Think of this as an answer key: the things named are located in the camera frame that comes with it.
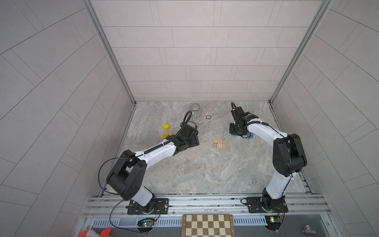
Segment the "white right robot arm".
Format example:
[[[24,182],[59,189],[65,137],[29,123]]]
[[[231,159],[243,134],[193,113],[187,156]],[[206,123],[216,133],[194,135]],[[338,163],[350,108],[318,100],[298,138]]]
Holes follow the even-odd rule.
[[[246,138],[252,133],[272,146],[272,164],[275,172],[270,183],[262,192],[261,204],[266,212],[273,212],[284,204],[285,191],[290,181],[307,165],[302,141],[299,135],[287,134],[263,122],[258,116],[245,112],[231,103],[234,123],[230,124],[230,134]]]

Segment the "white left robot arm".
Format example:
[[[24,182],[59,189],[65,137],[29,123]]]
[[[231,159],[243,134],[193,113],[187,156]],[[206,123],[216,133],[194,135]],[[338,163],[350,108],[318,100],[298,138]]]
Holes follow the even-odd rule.
[[[188,148],[199,145],[197,126],[181,123],[180,130],[161,143],[139,152],[124,151],[109,172],[106,182],[122,197],[132,200],[144,213],[150,213],[156,206],[155,195],[142,186],[146,170]]]

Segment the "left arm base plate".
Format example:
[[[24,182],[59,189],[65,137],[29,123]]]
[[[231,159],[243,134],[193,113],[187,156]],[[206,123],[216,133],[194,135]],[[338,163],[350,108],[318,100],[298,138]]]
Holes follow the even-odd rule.
[[[127,206],[128,215],[154,215],[154,214],[167,214],[169,206],[168,198],[156,198],[153,197],[146,206],[142,206],[139,203],[131,200],[129,206]]]

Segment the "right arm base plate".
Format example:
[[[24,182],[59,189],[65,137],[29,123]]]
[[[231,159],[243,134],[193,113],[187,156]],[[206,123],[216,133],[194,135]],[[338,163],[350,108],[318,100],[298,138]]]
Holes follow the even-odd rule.
[[[247,197],[242,203],[247,205],[249,213],[287,213],[289,210],[284,198],[285,196],[279,199],[270,196]]]

